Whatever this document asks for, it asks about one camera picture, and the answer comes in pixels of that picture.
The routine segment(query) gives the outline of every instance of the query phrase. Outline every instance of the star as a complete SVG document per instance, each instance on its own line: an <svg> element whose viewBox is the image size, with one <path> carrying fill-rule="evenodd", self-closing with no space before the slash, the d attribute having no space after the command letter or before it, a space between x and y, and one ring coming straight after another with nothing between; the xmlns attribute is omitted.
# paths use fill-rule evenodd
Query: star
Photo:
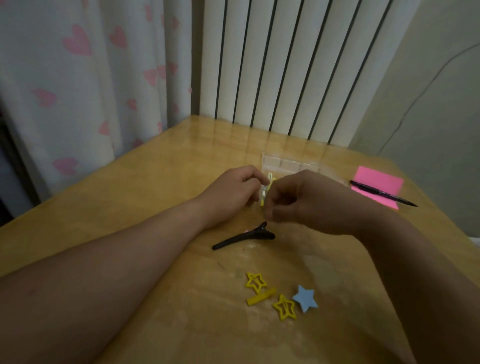
<svg viewBox="0 0 480 364"><path fill-rule="evenodd" d="M293 296L293 299L300 303L303 313L307 312L310 307L318 308L317 302L313 299L313 290L306 290L299 285L299 292Z"/></svg>
<svg viewBox="0 0 480 364"><path fill-rule="evenodd" d="M248 277L248 282L247 284L245 284L245 287L253 288L256 294L260 292L262 287L267 286L267 284L265 283L260 273L259 274L247 273L247 277Z"/></svg>
<svg viewBox="0 0 480 364"><path fill-rule="evenodd" d="M295 310L293 309L295 302L287 300L284 295L281 294L278 298L278 302L274 303L272 306L278 311L280 321L285 320L287 317L291 317L294 320L297 319L297 315L295 315Z"/></svg>

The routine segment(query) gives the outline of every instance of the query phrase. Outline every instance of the person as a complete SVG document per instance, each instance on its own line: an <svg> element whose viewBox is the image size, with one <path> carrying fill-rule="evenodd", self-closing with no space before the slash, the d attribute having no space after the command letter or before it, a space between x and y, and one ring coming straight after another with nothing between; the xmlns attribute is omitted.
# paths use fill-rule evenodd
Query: person
<svg viewBox="0 0 480 364"><path fill-rule="evenodd" d="M190 201L1 278L2 363L93 360L185 245L257 201L268 183L253 166L228 170ZM356 237L372 257L418 363L480 362L479 289L397 213L302 171L272 184L264 214Z"/></svg>

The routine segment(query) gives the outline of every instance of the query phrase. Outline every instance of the wooden table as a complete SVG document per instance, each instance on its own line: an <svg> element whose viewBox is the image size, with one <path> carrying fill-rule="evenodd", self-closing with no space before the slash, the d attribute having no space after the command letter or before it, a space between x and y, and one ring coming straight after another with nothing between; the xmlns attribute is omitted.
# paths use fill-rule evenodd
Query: wooden table
<svg viewBox="0 0 480 364"><path fill-rule="evenodd" d="M420 207L399 213L470 279L480 254L389 160L286 135L191 116L0 229L0 275L126 228L199 194L228 168L261 168L262 152L322 162L349 180L358 166L405 179ZM203 232L185 249L99 363L400 363L410 349L362 245L293 224L270 224L274 241L211 246L262 222L260 208ZM315 289L318 309L280 322L271 304L248 307L246 272L291 298Z"/></svg>

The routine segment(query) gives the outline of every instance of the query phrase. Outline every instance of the white slat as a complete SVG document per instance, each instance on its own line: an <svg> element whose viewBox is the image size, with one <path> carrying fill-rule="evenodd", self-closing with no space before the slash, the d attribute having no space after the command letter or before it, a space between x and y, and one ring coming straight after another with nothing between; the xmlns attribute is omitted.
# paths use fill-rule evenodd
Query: white slat
<svg viewBox="0 0 480 364"><path fill-rule="evenodd" d="M287 134L312 59L328 5L327 0L305 0L275 113L272 131Z"/></svg>
<svg viewBox="0 0 480 364"><path fill-rule="evenodd" d="M233 121L248 6L245 0L228 1L217 119Z"/></svg>
<svg viewBox="0 0 480 364"><path fill-rule="evenodd" d="M338 146L350 144L419 4L420 0L392 3L335 130L332 144Z"/></svg>
<svg viewBox="0 0 480 364"><path fill-rule="evenodd" d="M225 0L205 0L200 115L215 117Z"/></svg>
<svg viewBox="0 0 480 364"><path fill-rule="evenodd" d="M252 122L273 4L274 0L252 0L234 120L241 125Z"/></svg>
<svg viewBox="0 0 480 364"><path fill-rule="evenodd" d="M278 0L277 2L257 109L253 119L255 128L264 130L270 128L300 3L301 0Z"/></svg>
<svg viewBox="0 0 480 364"><path fill-rule="evenodd" d="M356 7L352 0L332 3L290 135L308 138Z"/></svg>
<svg viewBox="0 0 480 364"><path fill-rule="evenodd" d="M318 115L311 139L327 142L382 18L388 0L363 0Z"/></svg>

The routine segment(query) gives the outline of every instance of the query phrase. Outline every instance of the white curtain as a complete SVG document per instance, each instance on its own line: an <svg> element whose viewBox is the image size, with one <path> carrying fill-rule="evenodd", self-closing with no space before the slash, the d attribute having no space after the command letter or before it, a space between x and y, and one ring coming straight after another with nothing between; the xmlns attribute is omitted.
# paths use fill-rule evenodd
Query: white curtain
<svg viewBox="0 0 480 364"><path fill-rule="evenodd" d="M2 113L41 197L190 115L191 50L191 0L0 0Z"/></svg>

